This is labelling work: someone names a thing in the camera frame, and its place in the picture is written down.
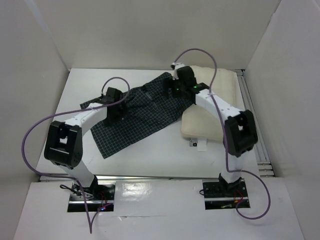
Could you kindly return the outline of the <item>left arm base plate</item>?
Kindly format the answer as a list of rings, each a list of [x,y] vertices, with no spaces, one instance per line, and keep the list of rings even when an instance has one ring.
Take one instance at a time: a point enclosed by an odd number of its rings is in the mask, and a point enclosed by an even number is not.
[[[68,187],[61,184],[59,187],[63,190],[68,190],[70,193],[67,207],[68,213],[84,213],[86,211],[82,191],[78,185],[73,184],[71,187]],[[115,188],[116,184],[111,182],[99,185],[97,193],[91,194],[85,192],[88,211],[96,212],[101,208],[101,212],[113,212]]]

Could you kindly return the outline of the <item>dark checkered pillowcase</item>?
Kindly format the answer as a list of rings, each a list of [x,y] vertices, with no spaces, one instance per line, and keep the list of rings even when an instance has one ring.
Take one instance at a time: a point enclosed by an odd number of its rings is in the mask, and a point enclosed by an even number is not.
[[[125,99],[124,115],[106,126],[102,121],[91,128],[91,134],[104,159],[176,122],[193,103],[186,98],[163,93],[163,82],[171,74],[164,72],[142,86],[130,90]]]

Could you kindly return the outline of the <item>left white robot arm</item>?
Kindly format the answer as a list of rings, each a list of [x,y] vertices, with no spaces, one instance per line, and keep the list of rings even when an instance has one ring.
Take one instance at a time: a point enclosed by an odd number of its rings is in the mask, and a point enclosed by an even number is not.
[[[125,112],[122,92],[109,87],[106,94],[95,98],[82,112],[66,121],[53,121],[48,130],[44,158],[63,169],[70,177],[77,179],[81,194],[88,200],[97,197],[104,188],[98,185],[97,177],[82,161],[83,136],[96,124],[111,127],[121,120]]]

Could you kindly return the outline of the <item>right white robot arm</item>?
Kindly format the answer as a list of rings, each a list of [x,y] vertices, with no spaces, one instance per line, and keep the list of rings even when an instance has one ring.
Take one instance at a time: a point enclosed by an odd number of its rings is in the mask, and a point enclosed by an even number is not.
[[[241,172],[258,142],[253,113],[227,103],[212,90],[211,84],[198,82],[189,65],[174,62],[171,68],[173,75],[163,84],[164,95],[187,99],[221,123],[225,169],[218,176],[218,190],[223,196],[230,196],[240,187]]]

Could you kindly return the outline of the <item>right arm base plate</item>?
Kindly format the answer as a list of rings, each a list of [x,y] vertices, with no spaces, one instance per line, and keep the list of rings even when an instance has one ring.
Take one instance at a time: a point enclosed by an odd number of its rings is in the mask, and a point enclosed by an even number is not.
[[[203,179],[202,189],[199,194],[204,198],[206,210],[225,210],[238,208],[250,208],[247,186],[242,179],[238,186],[228,191],[223,191],[217,179]]]

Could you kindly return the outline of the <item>cream white pillow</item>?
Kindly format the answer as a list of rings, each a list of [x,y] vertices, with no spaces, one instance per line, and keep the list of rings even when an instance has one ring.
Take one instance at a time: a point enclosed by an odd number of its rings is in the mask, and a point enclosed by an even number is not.
[[[235,84],[237,74],[234,71],[219,68],[191,66],[198,83],[207,86],[213,82],[211,91],[230,105],[236,105]],[[223,130],[216,107],[211,98],[209,109],[199,105],[191,105],[182,114],[180,133],[184,138],[203,138],[221,143]]]

